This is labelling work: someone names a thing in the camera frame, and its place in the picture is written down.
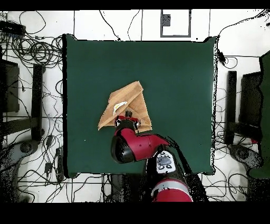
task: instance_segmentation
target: green mat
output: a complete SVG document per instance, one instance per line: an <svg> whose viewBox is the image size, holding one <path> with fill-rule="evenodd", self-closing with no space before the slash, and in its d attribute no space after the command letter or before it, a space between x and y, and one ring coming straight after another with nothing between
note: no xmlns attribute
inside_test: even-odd
<svg viewBox="0 0 270 224"><path fill-rule="evenodd" d="M145 161L112 159L114 127L98 131L110 93L134 81L144 89L151 132L174 139L193 172L212 172L215 41L77 41L66 35L68 172L142 173Z"/></svg>

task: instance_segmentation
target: black cable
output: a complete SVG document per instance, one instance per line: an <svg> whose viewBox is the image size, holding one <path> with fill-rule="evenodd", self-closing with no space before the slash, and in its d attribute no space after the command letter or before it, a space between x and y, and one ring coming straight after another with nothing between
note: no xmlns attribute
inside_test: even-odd
<svg viewBox="0 0 270 224"><path fill-rule="evenodd" d="M128 28L128 36L129 36L129 29L130 29L130 26L131 26L131 24L132 24L134 18L139 14L140 11L141 11L141 10L138 10L138 12L136 13L136 15L135 15L135 16L132 18L132 20L131 20L131 23L130 23L129 28Z"/></svg>
<svg viewBox="0 0 270 224"><path fill-rule="evenodd" d="M114 33L114 30L113 30L113 28L111 27L111 25L105 20L105 18L103 17L103 15L102 15L102 13L101 13L100 10L99 10L99 13L100 13L101 17L103 18L103 20L107 23L107 25L112 29L113 35L114 35L115 37L117 37L117 40L118 40L118 41L121 41L121 39Z"/></svg>
<svg viewBox="0 0 270 224"><path fill-rule="evenodd" d="M237 25L237 24L240 24L240 23L242 23L242 22L244 22L244 21L248 21L248 20L251 20L251 19L254 19L254 18L256 18L256 17L259 17L260 15L263 15L263 13L268 13L269 11L268 10L262 10L261 12L259 12L257 15L255 15L255 16L252 16L252 17L249 17L249 18L245 18L245 19L243 19L243 20L240 20L240 21L238 21L237 23L234 23L234 24L231 24L231 25L228 25L228 26L226 26L226 27L224 27L220 32L219 32L219 34L217 35L217 44L216 44L216 48L217 48L217 53L218 53L218 56L219 56L219 58L220 58L220 53L222 54L222 52L220 52L219 51L219 49L218 49L218 42L219 42L219 38L220 38L220 34L222 33L222 31L224 30L224 29L226 29L226 28L228 28L228 27L231 27L231 26L234 26L234 25ZM225 66L225 62L223 61L223 59L224 59L224 56L223 56L223 54L222 54L222 64L223 64L223 66Z"/></svg>
<svg viewBox="0 0 270 224"><path fill-rule="evenodd" d="M22 191L22 190L19 189L19 187L18 187L17 189L18 189L21 193L26 193L26 194L32 195L32 196L33 196L33 200L32 200L31 203L33 203L33 202L35 201L35 195L34 195L34 194L32 194L32 193L30 193L30 192Z"/></svg>
<svg viewBox="0 0 270 224"><path fill-rule="evenodd" d="M86 184L86 182L87 182L87 180L88 180L89 178L100 178L100 176L88 176L88 177L85 179L85 181L83 182L82 186L81 186L79 189L77 189L76 191L74 191L73 194L72 194L72 191L73 191L73 190L71 190L71 202L72 202L72 203L75 201L75 193L78 192L80 189L83 188L83 186Z"/></svg>
<svg viewBox="0 0 270 224"><path fill-rule="evenodd" d="M241 174L241 173L234 173L234 174L232 174L231 176L229 176L229 178L228 178L228 187L229 187L229 192L230 192L230 196L232 196L232 198L235 200L235 201L237 201L236 199L235 199L235 197L233 196L233 194L232 194L232 190L231 190L231 188L234 188L235 190L237 190L232 184L230 184L230 179L233 177L233 176L235 176L235 175L240 175L240 176L243 176L244 178L246 178L247 179L247 177L245 176L245 175L243 175L243 174Z"/></svg>
<svg viewBox="0 0 270 224"><path fill-rule="evenodd" d="M22 16L22 14L24 14L25 12L30 12L30 11L24 11L24 12L22 12L22 13L20 14L20 16L19 16L20 25L22 25L22 22L21 22L21 16ZM43 26L39 31L37 31L37 32L35 32L35 33L28 33L28 32L26 32L27 34L36 34L36 33L40 32L40 31L42 31L42 30L46 27L46 21L45 21L45 19L43 18L43 16L42 16L38 11L35 11L35 12L36 12L38 15L41 16L41 18L42 18L42 20L43 20L43 22L44 22L44 26Z"/></svg>
<svg viewBox="0 0 270 224"><path fill-rule="evenodd" d="M115 186L115 185L110 181L110 176L111 176L111 174L107 174L107 180L108 180L108 182L109 182L116 190L118 190L119 192L121 192L121 189L119 189L117 186Z"/></svg>

